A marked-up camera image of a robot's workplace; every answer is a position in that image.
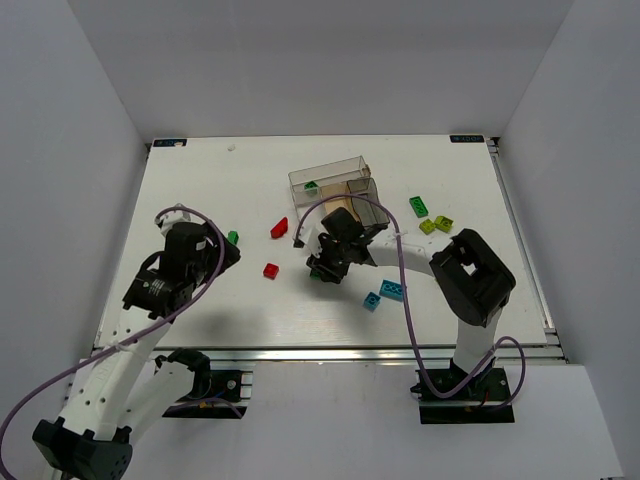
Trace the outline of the small green number lego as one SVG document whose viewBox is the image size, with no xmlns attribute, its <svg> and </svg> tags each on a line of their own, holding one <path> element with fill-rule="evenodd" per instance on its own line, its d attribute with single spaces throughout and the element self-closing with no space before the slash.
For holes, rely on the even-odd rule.
<svg viewBox="0 0 640 480">
<path fill-rule="evenodd" d="M 237 231 L 231 230 L 228 232 L 227 234 L 227 240 L 232 244 L 232 245 L 237 245 L 238 241 L 239 241 L 239 234 Z"/>
</svg>

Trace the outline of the green square lego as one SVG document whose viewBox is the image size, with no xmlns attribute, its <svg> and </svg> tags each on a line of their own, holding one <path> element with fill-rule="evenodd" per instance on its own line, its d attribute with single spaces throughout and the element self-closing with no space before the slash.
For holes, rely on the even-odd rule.
<svg viewBox="0 0 640 480">
<path fill-rule="evenodd" d="M 318 189 L 318 184 L 315 181 L 307 182 L 304 185 L 304 191 L 309 194 L 314 194 Z"/>
</svg>

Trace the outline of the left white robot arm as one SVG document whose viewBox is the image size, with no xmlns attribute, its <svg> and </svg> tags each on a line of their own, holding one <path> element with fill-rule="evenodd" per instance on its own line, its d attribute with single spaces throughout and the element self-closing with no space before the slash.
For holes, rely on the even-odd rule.
<svg viewBox="0 0 640 480">
<path fill-rule="evenodd" d="M 56 420 L 40 421 L 33 432 L 47 463 L 76 479 L 121 478 L 140 436 L 174 403 L 200 400 L 211 387 L 208 358 L 178 349 L 157 360 L 155 374 L 140 391 L 133 389 L 175 313 L 241 258 L 239 249 L 206 223 L 179 221 L 164 238 L 163 250 L 145 259 L 123 297 L 113 354 L 93 364 Z"/>
</svg>

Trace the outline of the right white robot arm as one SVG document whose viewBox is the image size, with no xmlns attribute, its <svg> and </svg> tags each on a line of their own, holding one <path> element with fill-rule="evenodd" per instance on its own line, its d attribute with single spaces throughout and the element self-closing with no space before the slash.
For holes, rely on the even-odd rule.
<svg viewBox="0 0 640 480">
<path fill-rule="evenodd" d="M 429 239 L 384 224 L 364 227 L 340 207 L 320 225 L 301 227 L 294 246 L 309 251 L 307 266 L 325 282 L 340 283 L 352 264 L 433 277 L 458 320 L 452 366 L 476 376 L 493 363 L 497 324 L 516 280 L 476 231 Z"/>
</svg>

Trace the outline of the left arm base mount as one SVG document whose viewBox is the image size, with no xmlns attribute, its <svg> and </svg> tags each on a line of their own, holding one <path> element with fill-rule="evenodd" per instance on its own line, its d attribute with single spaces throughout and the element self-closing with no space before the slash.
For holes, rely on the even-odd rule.
<svg viewBox="0 0 640 480">
<path fill-rule="evenodd" d="M 180 348 L 154 360 L 155 373 L 169 363 L 179 363 L 194 374 L 192 390 L 163 415 L 182 419 L 241 419 L 251 398 L 253 373 L 235 367 L 212 367 L 204 353 Z"/>
</svg>

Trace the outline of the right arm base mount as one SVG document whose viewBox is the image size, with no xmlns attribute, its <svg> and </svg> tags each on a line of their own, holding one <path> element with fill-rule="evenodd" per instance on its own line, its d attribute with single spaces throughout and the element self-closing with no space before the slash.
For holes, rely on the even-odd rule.
<svg viewBox="0 0 640 480">
<path fill-rule="evenodd" d="M 410 388 L 419 404 L 423 425 L 513 424 L 511 405 L 503 405 L 511 396 L 506 372 L 491 368 L 480 379 L 472 380 L 452 397 L 438 398 L 421 377 Z"/>
</svg>

